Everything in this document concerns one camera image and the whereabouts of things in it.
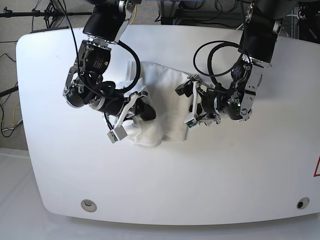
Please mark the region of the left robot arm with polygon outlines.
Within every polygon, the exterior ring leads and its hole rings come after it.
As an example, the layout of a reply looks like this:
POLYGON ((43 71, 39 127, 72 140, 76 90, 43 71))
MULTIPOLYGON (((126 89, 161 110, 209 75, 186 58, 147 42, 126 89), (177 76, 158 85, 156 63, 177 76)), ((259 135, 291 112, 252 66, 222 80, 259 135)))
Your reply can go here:
POLYGON ((179 96, 192 97, 189 114, 184 119, 188 128, 201 123, 220 124, 223 117, 236 122, 250 118, 263 70, 272 60, 283 19, 297 3, 296 0, 254 0, 247 12, 241 11, 243 30, 239 43, 212 41, 214 47, 207 57, 207 72, 197 69, 196 75, 188 76, 187 82, 175 90, 179 96), (226 47, 236 48, 240 56, 230 69, 215 74, 213 56, 226 47), (229 88, 217 80, 226 74, 231 76, 229 88))

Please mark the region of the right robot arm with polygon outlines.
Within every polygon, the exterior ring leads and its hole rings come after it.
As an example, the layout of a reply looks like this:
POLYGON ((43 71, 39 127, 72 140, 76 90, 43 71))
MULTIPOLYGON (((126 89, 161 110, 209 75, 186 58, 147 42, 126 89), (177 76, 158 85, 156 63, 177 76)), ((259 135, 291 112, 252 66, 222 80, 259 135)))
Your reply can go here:
POLYGON ((138 55, 120 40, 129 25, 134 8, 141 4, 141 1, 91 0, 90 4, 94 5, 93 12, 83 28, 88 39, 75 47, 76 59, 69 69, 63 96, 74 108, 89 105, 105 116, 119 117, 128 107, 124 114, 125 120, 131 120, 135 116, 146 122, 154 120, 156 111, 143 100, 148 93, 130 93, 140 78, 141 62, 138 55), (136 73, 128 86, 117 88, 114 81, 103 80, 103 74, 111 61, 109 44, 122 47, 135 60, 136 73))

